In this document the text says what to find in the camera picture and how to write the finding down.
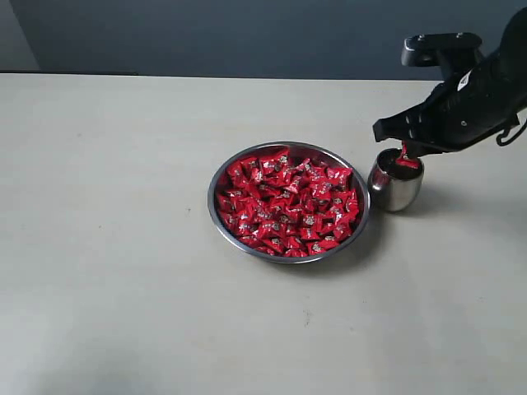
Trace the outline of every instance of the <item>white tabletop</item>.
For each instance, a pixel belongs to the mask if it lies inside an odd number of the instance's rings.
[[[219,165],[309,142],[363,177],[424,81],[0,75],[0,393],[527,391],[527,137],[425,158],[404,214],[300,266],[212,225]]]

